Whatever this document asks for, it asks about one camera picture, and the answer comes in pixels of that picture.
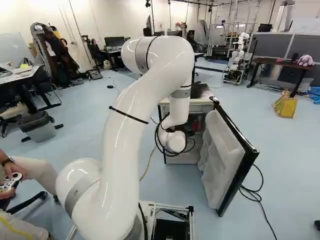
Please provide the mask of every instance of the yellow bag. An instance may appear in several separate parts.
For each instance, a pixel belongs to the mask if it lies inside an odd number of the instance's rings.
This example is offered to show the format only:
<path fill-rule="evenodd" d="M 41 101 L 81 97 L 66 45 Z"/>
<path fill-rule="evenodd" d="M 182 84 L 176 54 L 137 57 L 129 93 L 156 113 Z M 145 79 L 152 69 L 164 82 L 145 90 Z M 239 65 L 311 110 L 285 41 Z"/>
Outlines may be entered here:
<path fill-rule="evenodd" d="M 290 92 L 284 90 L 281 97 L 274 102 L 273 109 L 280 117 L 292 119 L 297 108 L 297 102 L 298 98 L 290 97 Z"/>

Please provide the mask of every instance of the wall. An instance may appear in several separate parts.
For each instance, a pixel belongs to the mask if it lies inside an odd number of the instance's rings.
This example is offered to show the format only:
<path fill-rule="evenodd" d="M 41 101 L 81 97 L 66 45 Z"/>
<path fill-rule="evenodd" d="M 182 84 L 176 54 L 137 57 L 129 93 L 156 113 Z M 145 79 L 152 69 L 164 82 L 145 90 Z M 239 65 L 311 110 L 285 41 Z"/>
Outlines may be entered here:
<path fill-rule="evenodd" d="M 252 22 L 256 13 L 257 0 L 250 1 L 250 18 Z M 276 0 L 271 18 L 273 24 L 277 18 L 278 9 L 282 0 Z M 151 8 L 145 7 L 146 0 L 70 0 L 73 13 L 81 35 L 95 38 L 101 48 L 105 45 L 104 37 L 125 36 L 139 37 L 143 35 L 146 20 L 151 14 Z M 79 63 L 81 68 L 91 68 L 87 53 L 83 46 L 77 24 L 74 20 L 72 9 L 68 0 L 7 0 L 1 2 L 0 34 L 20 32 L 24 41 L 32 42 L 30 26 L 34 22 L 51 23 L 56 26 L 60 35 L 67 39 L 71 56 Z M 258 23 L 268 23 L 272 0 L 261 0 L 257 15 Z M 233 21 L 236 4 L 231 6 Z M 188 29 L 192 30 L 197 25 L 198 19 L 205 19 L 213 23 L 216 8 L 212 14 L 208 13 L 209 7 L 197 4 L 171 1 L 171 26 L 169 19 L 168 0 L 153 0 L 154 26 L 156 31 L 170 28 L 174 30 L 176 22 L 186 20 Z M 294 18 L 316 17 L 319 13 L 319 0 L 296 0 Z M 228 21 L 230 4 L 218 7 L 217 22 Z M 238 5 L 238 20 L 245 22 L 248 14 L 248 3 Z"/>
<path fill-rule="evenodd" d="M 10 0 L 1 2 L 0 34 L 20 32 L 25 43 L 32 43 L 30 26 L 32 23 L 51 23 L 56 26 L 61 36 L 70 43 L 71 39 L 59 11 L 57 0 Z M 79 63 L 83 69 L 90 69 L 88 59 L 85 56 L 79 34 L 72 18 L 69 19 L 74 30 L 77 45 L 69 44 L 70 55 Z"/>

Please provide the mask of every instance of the chair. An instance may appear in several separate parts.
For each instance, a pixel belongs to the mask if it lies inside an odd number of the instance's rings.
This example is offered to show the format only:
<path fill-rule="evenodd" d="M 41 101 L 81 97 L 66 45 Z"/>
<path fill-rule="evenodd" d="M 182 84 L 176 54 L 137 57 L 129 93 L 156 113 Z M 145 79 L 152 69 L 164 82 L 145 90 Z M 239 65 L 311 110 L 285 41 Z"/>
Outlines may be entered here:
<path fill-rule="evenodd" d="M 16 123 L 23 115 L 28 114 L 28 108 L 20 102 L 20 98 L 9 89 L 0 88 L 0 137 L 5 138 L 9 123 Z"/>
<path fill-rule="evenodd" d="M 39 69 L 39 71 L 41 72 L 37 75 L 35 79 L 35 81 L 37 81 L 37 87 L 32 86 L 31 89 L 28 90 L 30 95 L 38 99 L 39 91 L 49 96 L 51 96 L 50 92 L 53 92 L 54 95 L 58 98 L 59 102 L 62 104 L 61 99 L 56 93 L 56 91 L 58 90 L 57 86 L 52 82 L 52 79 L 47 76 L 46 72 L 43 69 Z"/>
<path fill-rule="evenodd" d="M 28 199 L 27 201 L 24 201 L 16 206 L 8 209 L 8 210 L 7 210 L 7 208 L 9 206 L 9 203 L 12 198 L 3 199 L 3 200 L 0 200 L 0 209 L 7 212 L 8 214 L 13 215 L 13 214 L 19 212 L 20 210 L 28 207 L 29 205 L 34 203 L 36 200 L 40 199 L 40 200 L 44 201 L 47 199 L 47 197 L 48 197 L 48 193 L 46 191 L 41 191 L 41 192 L 37 193 L 35 196 L 33 196 L 32 198 Z M 60 204 L 60 201 L 59 201 L 57 195 L 53 195 L 53 200 L 54 200 L 55 204 L 57 204 L 57 205 Z"/>

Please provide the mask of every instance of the white game controller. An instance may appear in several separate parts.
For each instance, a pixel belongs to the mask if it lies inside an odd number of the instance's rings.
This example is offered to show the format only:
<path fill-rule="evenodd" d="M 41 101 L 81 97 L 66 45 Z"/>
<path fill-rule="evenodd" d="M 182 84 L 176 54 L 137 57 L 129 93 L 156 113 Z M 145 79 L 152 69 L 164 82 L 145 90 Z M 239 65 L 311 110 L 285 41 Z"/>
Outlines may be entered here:
<path fill-rule="evenodd" d="M 12 178 L 5 176 L 4 183 L 0 184 L 0 193 L 9 192 L 12 188 L 16 189 L 21 179 L 22 174 L 20 172 L 13 172 Z"/>

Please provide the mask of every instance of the white robotic arm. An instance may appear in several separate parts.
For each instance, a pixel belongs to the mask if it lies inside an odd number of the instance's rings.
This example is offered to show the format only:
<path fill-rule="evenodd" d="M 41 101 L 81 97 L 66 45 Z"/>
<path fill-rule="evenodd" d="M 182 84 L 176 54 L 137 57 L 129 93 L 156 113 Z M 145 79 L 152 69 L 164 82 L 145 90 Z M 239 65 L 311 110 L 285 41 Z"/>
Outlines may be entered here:
<path fill-rule="evenodd" d="M 188 119 L 194 52 L 182 37 L 128 40 L 121 57 L 144 74 L 110 107 L 104 128 L 102 162 L 78 159 L 58 175 L 58 198 L 86 240 L 124 240 L 139 212 L 138 153 L 145 124 L 157 104 L 170 95 L 170 115 L 159 128 L 160 141 L 174 152 L 185 147 L 181 132 L 165 129 Z"/>

